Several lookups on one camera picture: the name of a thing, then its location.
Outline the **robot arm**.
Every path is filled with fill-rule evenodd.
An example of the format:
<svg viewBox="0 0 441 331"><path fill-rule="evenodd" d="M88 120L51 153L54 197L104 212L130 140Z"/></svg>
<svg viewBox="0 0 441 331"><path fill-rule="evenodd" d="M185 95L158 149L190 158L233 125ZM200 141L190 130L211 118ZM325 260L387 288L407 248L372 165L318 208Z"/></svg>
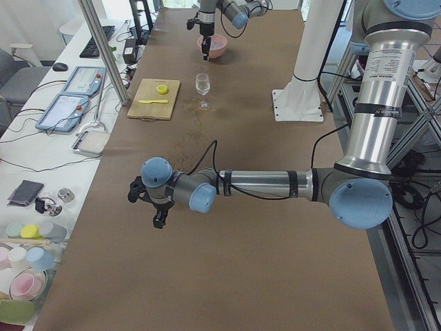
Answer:
<svg viewBox="0 0 441 331"><path fill-rule="evenodd" d="M187 20L187 29L194 26L199 27L202 36L200 49L203 60L209 60L209 49L212 44L212 37L215 31L216 10L221 13L221 18L226 17L238 30L245 29L249 20L253 17L261 17L273 9L272 1L246 1L238 5L235 1L228 0L206 0L200 1L200 6L195 16Z"/></svg>
<svg viewBox="0 0 441 331"><path fill-rule="evenodd" d="M162 228L179 203L206 213L216 195L245 194L257 199L302 197L325 203L343 224L369 229L393 207L387 154L411 78L418 49L430 38L439 1L357 1L351 47L369 51L344 156L330 168L306 172L240 171L195 167L189 173L160 157L147 160L130 184L128 200L156 208L153 224Z"/></svg>

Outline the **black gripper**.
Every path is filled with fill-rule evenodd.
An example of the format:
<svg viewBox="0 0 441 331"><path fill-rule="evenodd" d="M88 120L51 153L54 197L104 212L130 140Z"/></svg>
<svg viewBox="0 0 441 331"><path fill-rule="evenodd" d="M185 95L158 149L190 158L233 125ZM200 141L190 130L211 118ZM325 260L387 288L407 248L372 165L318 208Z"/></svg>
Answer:
<svg viewBox="0 0 441 331"><path fill-rule="evenodd" d="M203 22L200 19L188 19L187 29L191 30L195 25L199 25L199 31L203 37L201 42L201 51L203 54L203 60L209 60L209 51L211 48L211 40L214 35L214 22Z"/></svg>
<svg viewBox="0 0 441 331"><path fill-rule="evenodd" d="M163 229L165 227L168 211L174 206L174 202L166 198L156 198L150 195L140 176L137 176L133 182L131 182L127 199L130 203L136 203L137 200L151 203L156 209L152 223L157 229Z"/></svg>

